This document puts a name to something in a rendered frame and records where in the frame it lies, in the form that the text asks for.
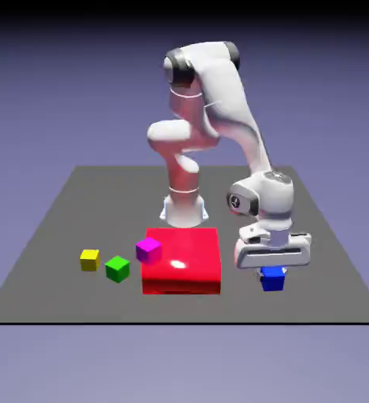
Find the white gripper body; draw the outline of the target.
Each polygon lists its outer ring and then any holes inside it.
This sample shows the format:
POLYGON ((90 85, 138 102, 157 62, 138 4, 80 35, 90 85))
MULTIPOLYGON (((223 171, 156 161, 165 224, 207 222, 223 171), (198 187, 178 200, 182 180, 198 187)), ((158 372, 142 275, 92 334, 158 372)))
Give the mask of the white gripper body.
POLYGON ((311 242, 310 234, 290 234, 284 246, 239 239, 234 248, 234 263, 240 269, 305 266, 310 262, 311 242))

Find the small blue cube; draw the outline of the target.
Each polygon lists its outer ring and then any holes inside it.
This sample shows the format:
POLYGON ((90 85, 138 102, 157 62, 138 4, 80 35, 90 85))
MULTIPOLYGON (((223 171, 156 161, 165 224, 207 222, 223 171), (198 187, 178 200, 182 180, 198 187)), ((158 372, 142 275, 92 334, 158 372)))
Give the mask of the small blue cube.
POLYGON ((264 277, 262 278, 261 286, 264 291, 281 291, 284 287, 285 277, 282 273, 282 267, 262 267, 264 277))

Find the small magenta cube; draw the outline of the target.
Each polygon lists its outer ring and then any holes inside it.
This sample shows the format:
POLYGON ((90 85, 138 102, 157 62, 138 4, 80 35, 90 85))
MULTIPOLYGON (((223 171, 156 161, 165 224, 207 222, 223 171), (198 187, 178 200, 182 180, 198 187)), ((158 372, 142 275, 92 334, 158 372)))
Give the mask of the small magenta cube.
POLYGON ((135 245, 136 258, 145 264, 154 264, 162 257, 162 244, 153 238, 144 238, 135 245))

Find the small green cube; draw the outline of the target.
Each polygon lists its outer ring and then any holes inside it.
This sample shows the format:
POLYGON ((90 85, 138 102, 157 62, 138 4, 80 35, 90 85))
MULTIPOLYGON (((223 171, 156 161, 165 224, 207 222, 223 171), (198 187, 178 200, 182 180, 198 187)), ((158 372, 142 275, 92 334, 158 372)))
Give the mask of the small green cube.
POLYGON ((105 263, 105 274, 113 282, 121 283, 130 275, 130 262, 115 256, 105 263))

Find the small yellow cube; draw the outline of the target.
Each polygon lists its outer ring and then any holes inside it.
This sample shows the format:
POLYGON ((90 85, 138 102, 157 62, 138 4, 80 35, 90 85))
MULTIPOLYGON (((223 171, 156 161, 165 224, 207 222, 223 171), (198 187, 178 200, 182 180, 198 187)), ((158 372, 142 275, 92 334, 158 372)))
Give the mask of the small yellow cube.
POLYGON ((80 254, 80 267, 84 272, 96 272, 100 265, 100 250, 84 249, 80 254))

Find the large red box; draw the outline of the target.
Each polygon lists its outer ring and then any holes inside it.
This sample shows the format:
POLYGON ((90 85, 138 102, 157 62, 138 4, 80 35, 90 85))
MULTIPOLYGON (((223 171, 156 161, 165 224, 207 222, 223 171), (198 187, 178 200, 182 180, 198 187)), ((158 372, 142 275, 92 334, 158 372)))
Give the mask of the large red box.
POLYGON ((162 244, 162 257, 141 263, 144 294, 219 294, 222 282, 218 232, 213 227, 154 227, 146 238, 162 244))

